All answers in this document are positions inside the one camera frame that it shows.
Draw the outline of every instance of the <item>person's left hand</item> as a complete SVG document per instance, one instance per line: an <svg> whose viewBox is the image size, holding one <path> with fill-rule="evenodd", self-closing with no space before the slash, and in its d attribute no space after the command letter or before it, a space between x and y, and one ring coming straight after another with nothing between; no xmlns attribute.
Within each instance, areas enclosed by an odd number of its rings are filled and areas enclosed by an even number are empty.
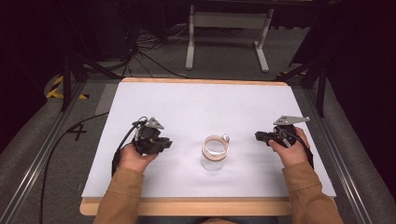
<svg viewBox="0 0 396 224"><path fill-rule="evenodd" d="M141 156L132 144L126 146L120 154L119 167L135 170L143 174L148 165L157 158L157 154Z"/></svg>

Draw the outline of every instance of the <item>metal bracket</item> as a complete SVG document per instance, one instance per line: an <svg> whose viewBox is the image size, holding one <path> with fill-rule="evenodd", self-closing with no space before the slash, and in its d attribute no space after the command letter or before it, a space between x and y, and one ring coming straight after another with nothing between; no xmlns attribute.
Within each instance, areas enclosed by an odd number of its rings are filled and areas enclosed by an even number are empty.
<svg viewBox="0 0 396 224"><path fill-rule="evenodd" d="M309 121L310 118L301 118L301 117L292 117L292 116L282 116L279 119L277 119L274 124L275 125L291 125L295 123L300 123L300 122L307 122Z"/></svg>
<svg viewBox="0 0 396 224"><path fill-rule="evenodd" d="M160 124L160 122L158 122L158 120L156 120L154 117L149 119L145 123L145 126L149 127L149 128L155 128L155 129L164 129L164 127Z"/></svg>

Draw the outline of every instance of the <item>person's right hand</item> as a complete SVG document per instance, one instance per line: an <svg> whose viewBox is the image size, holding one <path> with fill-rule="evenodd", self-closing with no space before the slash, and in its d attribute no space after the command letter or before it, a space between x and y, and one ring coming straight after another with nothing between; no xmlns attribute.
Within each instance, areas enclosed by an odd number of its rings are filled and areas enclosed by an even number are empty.
<svg viewBox="0 0 396 224"><path fill-rule="evenodd" d="M306 146L310 148L303 129L296 127L296 134L300 136L305 142ZM296 143L291 147L282 147L274 140L270 140L268 144L275 152L277 152L285 167L302 161L308 161L304 146L299 141L296 141Z"/></svg>

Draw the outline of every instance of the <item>metal stand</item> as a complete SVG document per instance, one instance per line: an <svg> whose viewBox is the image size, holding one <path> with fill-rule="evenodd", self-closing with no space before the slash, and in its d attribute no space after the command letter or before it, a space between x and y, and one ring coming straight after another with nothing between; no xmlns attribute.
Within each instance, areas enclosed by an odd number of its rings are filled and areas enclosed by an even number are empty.
<svg viewBox="0 0 396 224"><path fill-rule="evenodd" d="M311 88L315 81L318 79L318 95L317 95L317 110L322 118L324 118L323 104L324 104L324 92L326 88L326 76L327 70L324 63L313 61L310 63L303 64L288 73L280 73L280 77L277 77L273 81L286 81L287 79L299 75L303 71L307 70L305 77L301 81L301 86L305 89Z"/></svg>
<svg viewBox="0 0 396 224"><path fill-rule="evenodd" d="M64 103L61 111L65 111L71 101L71 74L73 73L77 82L86 82L88 79L88 74L83 67L84 63L109 78L122 79L122 77L108 71L100 64L93 62L82 55L68 52L64 57Z"/></svg>
<svg viewBox="0 0 396 224"><path fill-rule="evenodd" d="M268 10L267 14L246 14L246 13L224 13L224 12L195 12L194 5L190 7L190 40L187 49L186 69L191 70L194 59L194 27L223 27L242 29L262 29L262 36L259 41L254 42L257 56L259 58L262 71L269 71L268 63L265 60L262 46L268 33L274 10Z"/></svg>

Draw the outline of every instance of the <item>metal rail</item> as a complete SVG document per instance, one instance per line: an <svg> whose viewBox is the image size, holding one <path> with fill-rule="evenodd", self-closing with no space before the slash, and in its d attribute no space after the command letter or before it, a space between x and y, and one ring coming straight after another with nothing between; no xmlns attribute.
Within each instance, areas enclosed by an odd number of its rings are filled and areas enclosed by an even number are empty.
<svg viewBox="0 0 396 224"><path fill-rule="evenodd" d="M0 224L13 223L27 195L29 194L30 190L35 184L35 181L40 175L42 168L46 164L46 161L50 155L50 151L54 143L56 142L57 137L59 136L59 131L62 129L62 126L64 125L68 114L70 113L74 103L77 101L79 95L84 89L84 86L85 84L82 82L76 83L76 86L72 92L70 105L56 118L51 130L49 131L49 135L47 136L42 147L35 156L35 160L32 162L32 165L26 172L22 182L20 183L20 186L16 190L3 215L0 217Z"/></svg>
<svg viewBox="0 0 396 224"><path fill-rule="evenodd" d="M346 196L349 199L349 202L352 206L357 220L361 224L373 223L370 219L367 209L364 206L363 201L361 200L361 196L358 193L355 182L350 175L346 164L344 163L343 157L340 154L340 150L338 149L337 145L334 142L334 139L332 138L332 134L327 126L325 119L320 118L318 115L314 93L312 92L312 90L305 89L304 94L305 97L308 99L308 103L312 111L314 111L314 119L318 122L320 129L323 131L323 136L325 137L330 149L332 163L334 164L337 174L340 177L341 184L344 187Z"/></svg>

